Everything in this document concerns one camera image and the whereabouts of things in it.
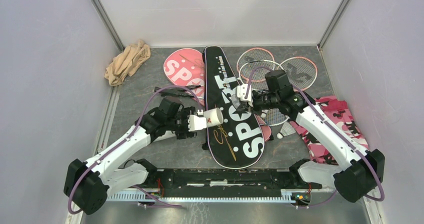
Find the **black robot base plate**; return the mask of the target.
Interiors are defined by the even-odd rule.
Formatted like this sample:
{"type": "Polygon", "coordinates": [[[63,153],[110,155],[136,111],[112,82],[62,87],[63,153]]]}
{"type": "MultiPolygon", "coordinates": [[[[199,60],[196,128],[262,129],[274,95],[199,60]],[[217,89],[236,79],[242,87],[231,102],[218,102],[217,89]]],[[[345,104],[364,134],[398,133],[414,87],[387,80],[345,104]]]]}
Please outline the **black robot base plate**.
{"type": "Polygon", "coordinates": [[[160,190],[164,198],[265,198],[279,197],[282,190],[321,189],[289,169],[187,169],[165,168],[149,173],[139,185],[160,190]]]}

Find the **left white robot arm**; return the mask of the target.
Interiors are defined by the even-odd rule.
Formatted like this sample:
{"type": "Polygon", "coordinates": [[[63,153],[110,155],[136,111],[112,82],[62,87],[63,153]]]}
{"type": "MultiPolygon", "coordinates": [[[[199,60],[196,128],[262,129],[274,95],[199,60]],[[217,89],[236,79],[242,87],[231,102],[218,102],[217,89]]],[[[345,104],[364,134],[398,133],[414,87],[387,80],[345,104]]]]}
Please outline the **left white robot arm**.
{"type": "Polygon", "coordinates": [[[72,215],[97,212],[107,198],[126,188],[142,184],[153,187],[157,174],[139,162],[121,165],[148,145],[170,138],[187,139],[197,135],[193,125],[205,128],[203,110],[199,105],[185,106],[164,98],[157,107],[144,109],[129,130],[111,146],[86,160],[74,159],[67,167],[63,192],[68,197],[72,215]]]}

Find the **white shuttlecock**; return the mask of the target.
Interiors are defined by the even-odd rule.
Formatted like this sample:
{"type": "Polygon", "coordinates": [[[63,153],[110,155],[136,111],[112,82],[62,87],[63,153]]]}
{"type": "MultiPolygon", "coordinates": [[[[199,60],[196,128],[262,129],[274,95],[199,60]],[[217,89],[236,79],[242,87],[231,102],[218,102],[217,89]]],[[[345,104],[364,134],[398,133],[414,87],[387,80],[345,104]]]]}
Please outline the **white shuttlecock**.
{"type": "Polygon", "coordinates": [[[290,121],[286,121],[282,124],[280,131],[277,133],[277,138],[282,139],[286,136],[296,133],[296,129],[292,126],[290,121]]]}

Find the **black sport racket bag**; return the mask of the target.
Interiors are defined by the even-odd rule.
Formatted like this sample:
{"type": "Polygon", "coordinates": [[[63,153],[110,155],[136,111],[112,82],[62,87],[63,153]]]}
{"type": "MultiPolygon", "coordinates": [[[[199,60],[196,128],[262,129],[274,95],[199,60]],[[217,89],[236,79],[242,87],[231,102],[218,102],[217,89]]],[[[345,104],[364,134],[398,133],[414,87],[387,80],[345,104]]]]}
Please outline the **black sport racket bag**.
{"type": "Polygon", "coordinates": [[[238,79],[224,50],[207,46],[202,52],[205,69],[204,104],[219,109],[223,121],[207,129],[207,145],[215,162],[223,168],[246,169],[256,164],[265,149],[261,126],[251,112],[238,112],[232,97],[238,79]]]}

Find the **white shuttlecock tube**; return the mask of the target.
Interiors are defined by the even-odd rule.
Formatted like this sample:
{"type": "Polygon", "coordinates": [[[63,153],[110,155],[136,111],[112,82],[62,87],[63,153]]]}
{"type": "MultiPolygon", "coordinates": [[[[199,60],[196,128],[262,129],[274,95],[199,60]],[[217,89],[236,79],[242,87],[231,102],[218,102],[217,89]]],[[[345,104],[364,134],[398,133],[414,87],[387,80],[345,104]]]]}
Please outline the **white shuttlecock tube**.
{"type": "MultiPolygon", "coordinates": [[[[215,127],[224,123],[224,117],[222,111],[219,108],[205,110],[203,113],[207,120],[207,128],[215,127]]],[[[173,137],[176,138],[176,135],[172,132],[172,125],[174,124],[175,117],[176,116],[168,119],[164,125],[160,126],[158,130],[150,135],[150,141],[152,143],[173,137]]]]}

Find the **clear tube lid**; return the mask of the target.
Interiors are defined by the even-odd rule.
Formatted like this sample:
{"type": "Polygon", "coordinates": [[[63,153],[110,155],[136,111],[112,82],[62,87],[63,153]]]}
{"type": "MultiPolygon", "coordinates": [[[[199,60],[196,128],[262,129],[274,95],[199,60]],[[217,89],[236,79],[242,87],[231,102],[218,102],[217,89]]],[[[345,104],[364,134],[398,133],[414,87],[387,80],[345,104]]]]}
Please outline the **clear tube lid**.
{"type": "Polygon", "coordinates": [[[237,97],[237,95],[236,95],[236,94],[231,96],[231,102],[232,102],[232,105],[233,105],[236,109],[238,109],[238,108],[240,107],[240,105],[242,104],[242,103],[241,103],[241,101],[240,101],[240,98],[239,98],[239,97],[237,97]]]}

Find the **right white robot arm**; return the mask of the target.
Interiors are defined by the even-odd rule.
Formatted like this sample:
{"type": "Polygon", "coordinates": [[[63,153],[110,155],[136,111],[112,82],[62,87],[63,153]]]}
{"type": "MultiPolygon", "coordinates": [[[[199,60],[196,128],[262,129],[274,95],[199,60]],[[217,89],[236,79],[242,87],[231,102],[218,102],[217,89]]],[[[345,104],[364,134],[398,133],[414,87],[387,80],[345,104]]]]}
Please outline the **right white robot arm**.
{"type": "Polygon", "coordinates": [[[231,100],[236,109],[256,115],[264,110],[279,110],[312,134],[337,163],[298,161],[288,175],[289,183],[295,188],[302,188],[307,183],[328,186],[351,203],[363,197],[384,201],[384,154],[378,149],[368,150],[349,137],[310,95],[289,81],[283,69],[269,69],[264,77],[266,90],[254,91],[250,82],[235,88],[231,100]]]}

